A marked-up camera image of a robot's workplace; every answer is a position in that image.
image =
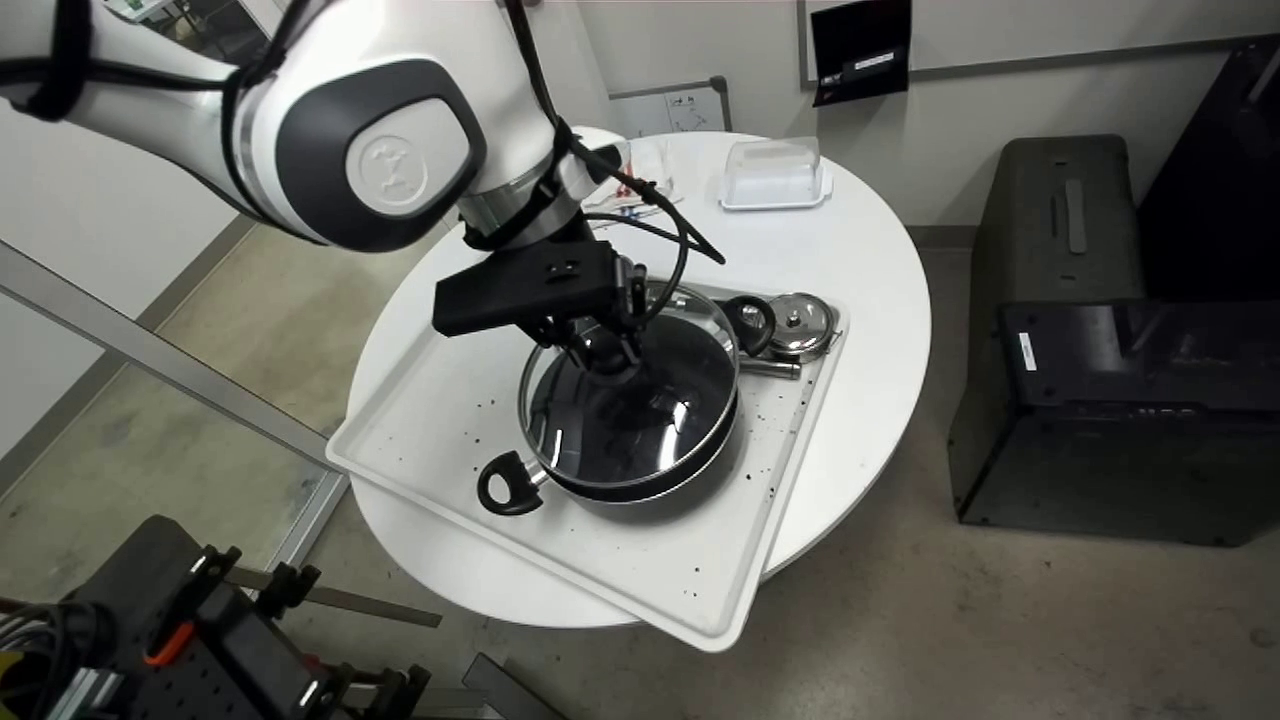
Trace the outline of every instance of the electrical outlet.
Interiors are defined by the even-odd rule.
[[[727,132],[727,114],[725,114],[727,98],[721,81],[629,91],[629,98],[616,98],[613,105],[629,138]]]

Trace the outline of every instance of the gray floor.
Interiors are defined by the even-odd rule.
[[[165,334],[314,428],[408,255],[352,260],[251,234]],[[431,711],[469,711],[470,653],[518,669],[570,717],[1280,717],[1280,532],[1198,552],[970,532],[952,519],[945,425],[963,375],[967,247],[926,246],[937,358],[896,470],[851,519],[767,580],[747,637],[697,658],[647,628],[536,631],[446,610],[340,508],[325,583],[443,614],[443,628],[302,610],[294,640],[352,665],[425,665]],[[269,559],[307,470],[118,374],[5,495],[0,587],[55,598],[165,508]]]

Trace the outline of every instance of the round white table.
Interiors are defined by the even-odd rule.
[[[744,294],[814,294],[846,312],[841,370],[767,558],[767,573],[781,573],[821,545],[891,460],[924,390],[930,308],[911,236],[896,212],[841,164],[824,159],[832,202],[813,212],[721,212],[710,186],[735,140],[747,138],[647,138],[637,140],[637,169],[643,151],[661,156],[677,186],[673,202],[679,212],[727,255],[725,269],[697,255],[689,280]],[[594,234],[623,255],[647,265],[651,277],[673,269],[677,253],[662,241],[618,225],[594,225]],[[405,277],[362,345],[349,414],[370,395],[395,358],[431,324],[437,280],[475,260],[454,227]],[[536,628],[631,626],[629,614],[370,483],[352,479],[352,489],[388,558],[460,610]]]

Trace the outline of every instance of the metal pot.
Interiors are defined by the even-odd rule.
[[[594,504],[661,502],[725,453],[741,403],[741,345],[725,308],[679,287],[637,334],[637,352],[623,374],[588,374],[561,349],[529,358],[514,403],[529,460],[502,453],[478,472],[487,513],[536,513],[542,479]]]

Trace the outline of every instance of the black box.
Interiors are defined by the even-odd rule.
[[[1138,206],[1159,299],[1280,299],[1280,37],[1235,45]]]
[[[970,247],[967,379],[949,436],[954,508],[970,495],[1016,408],[998,349],[998,308],[1016,299],[1138,297],[1125,140],[1056,138],[1008,145]]]
[[[1008,303],[963,523],[1243,545],[1280,519],[1280,303]]]

